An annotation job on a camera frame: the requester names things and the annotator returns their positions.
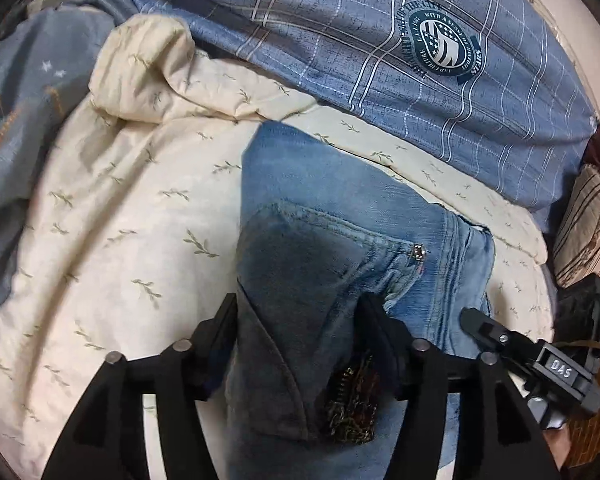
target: jeans pocket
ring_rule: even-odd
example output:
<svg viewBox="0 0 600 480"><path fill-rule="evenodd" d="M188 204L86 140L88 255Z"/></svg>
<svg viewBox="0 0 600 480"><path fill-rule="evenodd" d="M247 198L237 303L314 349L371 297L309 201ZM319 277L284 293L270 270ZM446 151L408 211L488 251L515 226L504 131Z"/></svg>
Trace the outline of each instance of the jeans pocket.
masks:
<svg viewBox="0 0 600 480"><path fill-rule="evenodd" d="M425 257L410 240L292 203L254 214L238 242L235 415L263 433L315 438L329 379L351 357L358 298L381 294L391 311Z"/></svg>

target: black device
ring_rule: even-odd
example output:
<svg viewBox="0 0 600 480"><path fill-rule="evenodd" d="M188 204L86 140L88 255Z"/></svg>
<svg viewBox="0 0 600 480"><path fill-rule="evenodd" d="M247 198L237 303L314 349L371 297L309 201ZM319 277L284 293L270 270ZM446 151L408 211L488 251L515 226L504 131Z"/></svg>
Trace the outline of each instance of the black device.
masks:
<svg viewBox="0 0 600 480"><path fill-rule="evenodd" d="M357 337L372 355L382 387L408 400L385 480L436 478L447 396L454 392L461 394L454 480L560 478L541 430L600 408L593 371L600 352L591 351L595 344L583 350L581 339L586 332L586 342L600 343L600 279L587 277L561 297L560 330L571 337L562 341L567 351L533 343L476 309L464 309L461 327L482 350L476 359L413 338L403 322L387 316L382 297L360 297ZM213 319L159 356L128 362L110 352L65 425L42 480L149 480L142 394L156 395L168 479L216 480L195 401L208 400L220 387L237 323L236 296L228 294ZM509 372L525 380L525 399Z"/></svg>

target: teal patch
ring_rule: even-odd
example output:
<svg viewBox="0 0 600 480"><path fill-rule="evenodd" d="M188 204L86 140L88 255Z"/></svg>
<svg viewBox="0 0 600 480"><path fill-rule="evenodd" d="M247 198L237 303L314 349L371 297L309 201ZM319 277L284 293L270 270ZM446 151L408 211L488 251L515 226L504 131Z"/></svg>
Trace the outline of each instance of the teal patch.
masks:
<svg viewBox="0 0 600 480"><path fill-rule="evenodd" d="M458 78L466 83L482 68L482 51L475 36L468 37L458 22L440 6L416 0L397 12L402 31L402 53L413 70Z"/></svg>

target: beige striped cushion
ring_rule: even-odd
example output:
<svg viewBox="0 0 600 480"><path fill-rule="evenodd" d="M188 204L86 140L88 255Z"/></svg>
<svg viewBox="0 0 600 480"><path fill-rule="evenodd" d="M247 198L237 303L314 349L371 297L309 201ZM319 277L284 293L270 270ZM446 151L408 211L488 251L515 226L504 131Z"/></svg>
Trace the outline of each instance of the beige striped cushion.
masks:
<svg viewBox="0 0 600 480"><path fill-rule="evenodd" d="M600 169L585 164L576 179L554 245L558 285L595 272L600 276Z"/></svg>

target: metal bolt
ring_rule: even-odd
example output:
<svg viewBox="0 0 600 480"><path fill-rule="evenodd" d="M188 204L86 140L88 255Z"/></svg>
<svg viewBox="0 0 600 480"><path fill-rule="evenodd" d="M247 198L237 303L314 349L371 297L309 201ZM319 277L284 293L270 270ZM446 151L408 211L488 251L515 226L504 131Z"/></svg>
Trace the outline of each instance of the metal bolt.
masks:
<svg viewBox="0 0 600 480"><path fill-rule="evenodd" d="M429 348L431 348L431 343L429 343L429 341L420 338L414 339L411 345L413 346L413 349L418 352L426 352L429 350Z"/></svg>
<svg viewBox="0 0 600 480"><path fill-rule="evenodd" d="M110 365L116 364L118 361L122 359L122 354L120 352L109 352L104 360Z"/></svg>
<svg viewBox="0 0 600 480"><path fill-rule="evenodd" d="M191 348L191 341L188 339L180 339L173 344L173 349L176 352L186 352Z"/></svg>
<svg viewBox="0 0 600 480"><path fill-rule="evenodd" d="M494 365L498 362L498 356L492 352L483 352L480 354L480 359L486 365Z"/></svg>

